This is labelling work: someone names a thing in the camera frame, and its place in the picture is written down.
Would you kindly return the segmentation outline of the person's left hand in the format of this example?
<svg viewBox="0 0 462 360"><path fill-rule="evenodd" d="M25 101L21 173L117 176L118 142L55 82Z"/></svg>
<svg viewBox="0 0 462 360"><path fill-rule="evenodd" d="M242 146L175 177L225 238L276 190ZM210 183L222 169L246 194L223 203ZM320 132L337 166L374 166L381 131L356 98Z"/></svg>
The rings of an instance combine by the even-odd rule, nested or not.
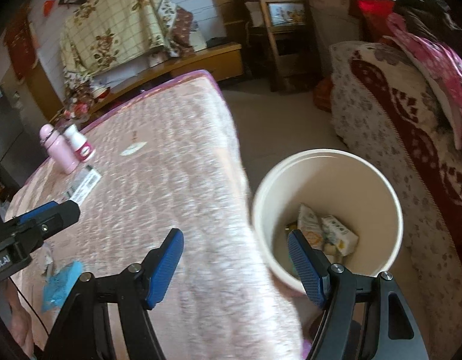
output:
<svg viewBox="0 0 462 360"><path fill-rule="evenodd" d="M11 310L9 331L23 352L32 358L34 355L34 340L32 336L32 319L18 298L17 289L11 280L7 280L6 298Z"/></svg>

